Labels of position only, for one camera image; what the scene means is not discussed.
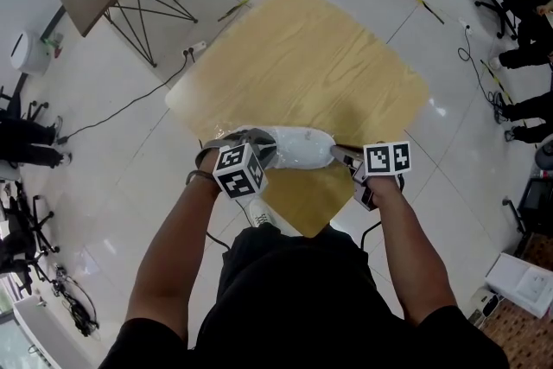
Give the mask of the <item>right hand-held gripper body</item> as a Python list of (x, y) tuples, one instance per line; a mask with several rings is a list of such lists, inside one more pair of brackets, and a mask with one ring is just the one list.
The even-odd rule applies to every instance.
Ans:
[(401, 191), (404, 190), (404, 173), (411, 171), (410, 143), (374, 143), (363, 147), (362, 158), (342, 157), (340, 163), (347, 167), (353, 179), (353, 197), (366, 210), (376, 208), (373, 191), (368, 181), (373, 176), (393, 176)]

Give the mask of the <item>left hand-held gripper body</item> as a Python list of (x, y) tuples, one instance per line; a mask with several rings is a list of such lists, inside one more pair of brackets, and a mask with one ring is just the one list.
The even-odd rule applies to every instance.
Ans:
[(234, 132), (205, 143), (196, 156), (197, 167), (210, 150), (218, 154), (212, 176), (229, 200), (253, 197), (264, 191), (268, 181), (250, 132)]

